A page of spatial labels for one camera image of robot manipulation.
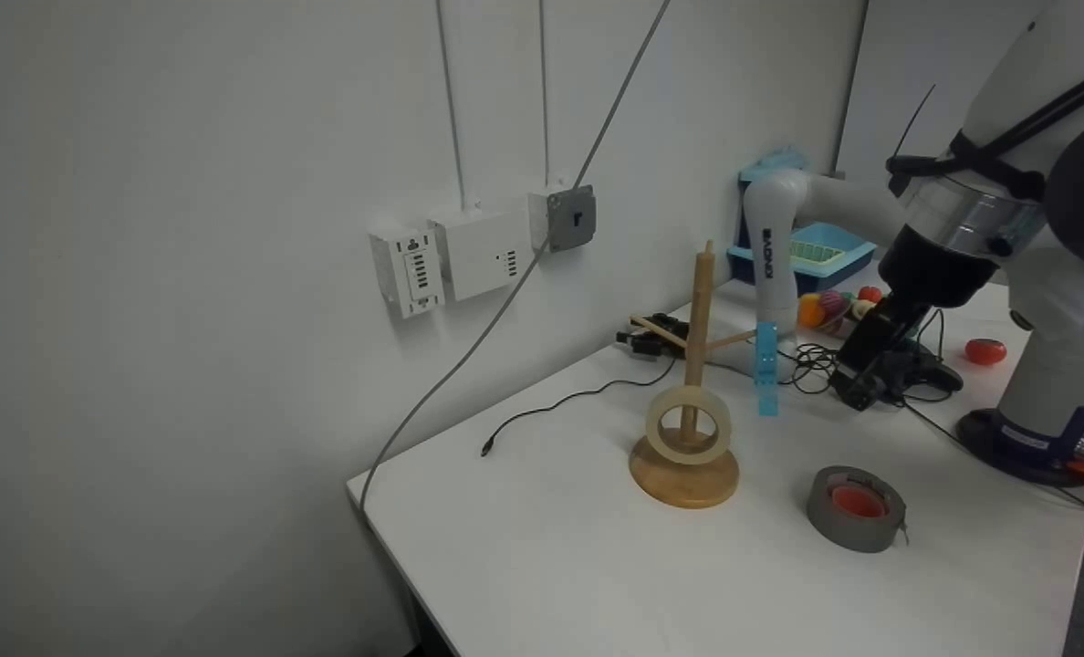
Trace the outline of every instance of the cable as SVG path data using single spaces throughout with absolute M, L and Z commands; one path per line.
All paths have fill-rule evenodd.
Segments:
M 553 104 L 549 104 L 549 0 L 536 0 L 536 40 L 540 40 L 540 161 L 544 161 L 544 191 L 553 185 Z
M 944 314 L 937 309 L 937 362 L 944 359 Z
M 456 161 L 461 208 L 466 208 L 464 141 L 461 141 L 461 114 L 456 114 L 456 82 L 453 82 L 453 48 L 444 40 L 441 0 L 433 0 L 433 30 L 439 30 L 439 56 L 441 56 L 444 118 L 448 118 L 448 127 L 453 127 L 453 161 Z
M 607 138 L 607 131 L 611 131 L 611 124 L 615 124 L 615 114 L 616 114 L 616 104 L 622 104 L 622 98 L 624 98 L 624 91 L 628 91 L 628 79 L 634 75 L 634 68 L 639 68 L 647 48 L 651 48 L 651 40 L 652 40 L 652 32 L 656 32 L 660 15 L 667 12 L 667 3 L 673 3 L 673 0 L 663 0 L 660 12 L 656 12 L 656 17 L 651 22 L 647 40 L 641 40 L 639 56 L 630 57 L 630 64 L 628 64 L 628 74 L 624 74 L 624 79 L 622 79 L 622 91 L 616 91 L 616 98 L 615 98 L 615 104 L 611 104 L 611 114 L 607 114 L 607 119 L 604 119 L 604 127 L 600 127 L 600 136 L 595 136 L 587 157 L 585 157 L 585 165 L 579 165 L 574 185 L 585 181 L 585 170 L 587 170 L 587 165 L 595 161 L 595 152 L 600 152 L 600 146 L 604 146 L 604 138 Z M 441 0 L 433 0 L 433 17 L 439 17 L 439 48 L 441 48 L 441 57 L 444 57 L 441 74 L 444 74 L 448 110 L 453 110 L 448 45 L 444 45 Z M 453 114 L 453 152 L 456 152 L 461 199 L 464 199 L 466 191 L 464 191 L 464 157 L 461 157 L 456 114 Z M 441 390 L 441 387 L 444 387 L 466 362 L 471 362 L 471 359 L 474 359 L 474 351 L 494 335 L 494 328 L 499 326 L 499 316 L 506 314 L 506 305 L 515 301 L 515 295 L 519 295 L 519 292 L 525 289 L 525 279 L 534 276 L 534 268 L 536 268 L 536 264 L 544 259 L 549 245 L 553 245 L 553 238 L 534 253 L 534 264 L 528 264 L 525 272 L 511 286 L 506 300 L 497 305 L 494 320 L 474 335 L 474 341 L 461 354 L 461 362 L 456 362 L 453 369 L 444 369 L 444 371 L 428 387 L 428 393 L 422 393 L 422 399 L 399 421 L 399 427 L 392 432 L 392 438 L 382 442 L 382 447 L 377 451 L 377 461 L 371 461 L 368 470 L 364 470 L 360 497 L 357 497 L 357 506 L 360 506 L 360 509 L 364 509 L 371 477 L 377 477 L 377 470 L 382 466 L 382 461 L 386 461 L 386 451 L 396 447 L 396 442 L 403 438 L 403 432 L 407 432 L 407 427 L 419 416 L 419 408 L 422 408 L 422 405 L 428 405 L 428 401 L 432 401 L 432 399 L 433 399 L 433 393 L 439 393 L 439 390 Z
M 994 157 L 1000 157 L 1000 152 L 1015 150 L 1020 141 L 1049 131 L 1050 124 L 1057 124 L 1062 118 L 1071 118 L 1079 104 L 1084 104 L 1084 79 L 1078 86 L 1062 91 L 1057 98 L 1050 98 L 1049 104 L 1040 104 L 1037 114 L 1030 114 L 1026 119 L 1020 119 L 1011 131 L 994 138 L 986 150 Z
M 823 345 L 823 341 L 801 341 L 796 354 L 789 351 L 779 351 L 781 359 L 789 359 L 796 369 L 793 369 L 793 387 L 801 393 L 828 393 L 832 383 L 828 383 L 828 371 L 837 369 L 837 351 Z M 809 371 L 824 371 L 823 387 L 804 387 L 804 378 Z
M 615 118 L 616 118 L 616 104 L 622 104 L 628 82 L 634 79 L 639 63 L 647 57 L 647 48 L 651 48 L 651 40 L 652 40 L 652 32 L 656 32 L 656 24 L 660 24 L 660 17 L 663 17 L 667 6 L 673 6 L 673 0 L 660 0 L 656 15 L 652 15 L 652 22 L 651 22 L 651 30 L 647 30 L 647 35 L 641 35 L 641 45 L 639 45 L 639 56 L 628 63 L 624 79 L 622 79 L 622 86 L 616 86 L 616 93 L 615 93 L 615 104 L 611 104 L 611 114 L 607 114 L 600 136 L 593 138 L 587 157 L 585 157 L 585 165 L 579 165 L 579 170 L 577 170 L 577 178 L 574 178 L 570 191 L 577 191 L 577 185 L 585 181 L 587 165 L 600 157 L 600 146 L 604 146 L 604 138 L 607 138 L 607 131 L 611 131 L 611 124 L 615 124 Z
M 948 442 L 958 442 L 958 434 L 948 427 L 943 427 L 937 421 L 932 421 L 926 411 L 921 411 L 916 405 L 908 401 L 897 401 L 901 408 L 908 408 L 916 421 L 924 421 L 926 427 L 933 427 L 937 434 L 944 434 Z
M 842 86 L 848 86 L 848 93 L 842 93 L 842 103 L 838 103 L 838 118 L 837 118 L 837 141 L 832 141 L 832 166 L 838 166 L 838 152 L 842 152 L 842 131 L 848 131 L 848 104 L 852 104 L 852 91 L 857 86 L 857 64 L 863 64 L 863 48 L 866 48 L 866 22 L 869 22 L 869 3 L 873 0 L 863 0 L 863 12 L 857 12 L 857 32 L 856 32 L 856 57 L 848 63 L 848 79 L 842 79 Z
M 933 316 L 937 316 L 937 309 L 932 309 L 932 314 L 916 326 L 913 338 L 926 335 L 926 328 L 933 326 Z
M 494 320 L 474 335 L 474 341 L 461 354 L 461 362 L 433 378 L 433 387 L 399 421 L 399 427 L 392 432 L 392 438 L 382 442 L 381 456 L 368 464 L 364 470 L 364 486 L 357 502 L 364 506 L 368 500 L 368 486 L 371 473 L 381 470 L 381 464 L 386 461 L 386 451 L 396 447 L 399 434 L 407 432 L 407 424 L 474 359 L 474 351 L 494 335 L 494 328 L 499 326 L 499 316 L 506 314 L 506 305 L 515 301 L 515 295 L 525 289 L 525 279 L 534 276 L 540 255 L 544 255 L 549 239 L 534 253 L 528 268 L 511 286 L 506 300 L 497 305 Z
M 656 387 L 656 383 L 677 369 L 677 362 L 679 362 L 679 359 L 673 359 L 652 378 L 607 378 L 604 387 L 574 390 L 574 393 L 566 393 L 566 399 L 559 399 L 559 401 L 553 401 L 553 405 L 536 405 L 536 408 L 515 411 L 515 416 L 506 416 L 506 421 L 481 442 L 478 456 L 491 456 L 491 451 L 497 447 L 497 438 L 499 438 L 511 424 L 519 424 L 519 421 L 525 421 L 525 416 L 554 411 L 554 408 L 561 408 L 561 405 L 570 405 L 570 401 L 577 401 L 577 399 L 607 393 L 611 387 Z
M 926 110 L 926 103 L 932 103 L 932 93 L 937 91 L 937 82 L 932 82 L 924 93 L 921 93 L 921 103 L 913 104 L 913 118 L 905 119 L 905 127 L 901 127 L 901 136 L 897 136 L 897 146 L 893 146 L 893 152 L 891 157 L 897 157 L 901 152 L 901 146 L 905 146 L 905 138 L 908 138 L 908 131 L 913 131 L 913 124 L 921 119 L 921 110 Z

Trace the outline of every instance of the roll of tape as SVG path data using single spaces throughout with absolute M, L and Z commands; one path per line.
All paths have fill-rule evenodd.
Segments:
M 677 447 L 660 434 L 660 416 L 673 411 L 673 408 L 688 408 L 688 405 L 690 408 L 700 408 L 706 416 L 714 421 L 714 438 L 706 447 L 696 447 L 696 451 Z M 731 416 L 727 416 L 727 405 L 713 390 L 706 390 L 706 387 L 673 387 L 673 390 L 656 393 L 652 405 L 651 405 L 651 411 L 647 411 L 647 442 L 667 464 L 679 464 L 679 466 L 713 464 L 713 461 L 720 461 L 731 447 Z
M 806 517 L 832 545 L 885 552 L 905 528 L 905 500 L 869 470 L 824 466 L 806 492 Z

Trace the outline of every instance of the red object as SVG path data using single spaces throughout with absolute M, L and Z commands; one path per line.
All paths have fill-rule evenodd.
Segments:
M 1000 366 L 1008 359 L 1008 345 L 1000 338 L 971 338 L 966 341 L 966 362 L 991 369 Z
M 828 316 L 837 316 L 837 314 L 848 309 L 848 295 L 828 289 L 828 292 L 823 292 L 823 305 L 824 305 Z
M 881 301 L 885 300 L 885 289 L 866 286 L 866 289 L 857 289 L 857 300 Z
M 842 486 L 828 490 L 828 497 L 832 497 L 832 506 L 842 514 L 856 514 L 856 517 L 885 514 L 885 500 L 866 486 L 842 480 Z

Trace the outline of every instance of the white table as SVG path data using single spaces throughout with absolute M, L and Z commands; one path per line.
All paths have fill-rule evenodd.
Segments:
M 745 289 L 714 316 L 750 328 Z M 948 354 L 1022 333 L 1005 289 L 948 314 Z M 953 427 L 994 405 L 1008 369 L 966 369 L 926 416 Z M 751 378 L 707 371 L 734 416 L 741 480 L 713 509 L 651 500 L 628 447 L 656 390 L 611 390 L 534 416 L 478 456 L 491 432 L 615 376 L 652 376 L 616 345 L 392 461 L 368 497 L 377 535 L 464 657 L 1054 657 L 1079 576 L 1084 509 L 971 461 L 905 408 L 856 411 L 781 390 L 761 421 Z M 908 545 L 856 556 L 809 528 L 819 466 L 856 464 L 901 490 Z

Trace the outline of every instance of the electrical box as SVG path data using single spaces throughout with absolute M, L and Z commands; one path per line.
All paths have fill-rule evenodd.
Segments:
M 600 228 L 600 199 L 593 185 L 534 194 L 534 238 L 549 245 L 549 253 L 570 253 L 595 238 Z
M 441 305 L 441 264 L 432 225 L 377 225 L 368 232 L 371 264 L 381 268 L 382 300 L 399 316 L 418 316 Z
M 466 210 L 453 217 L 432 217 L 432 225 L 444 249 L 444 279 L 453 300 L 515 286 L 534 264 L 525 215 Z

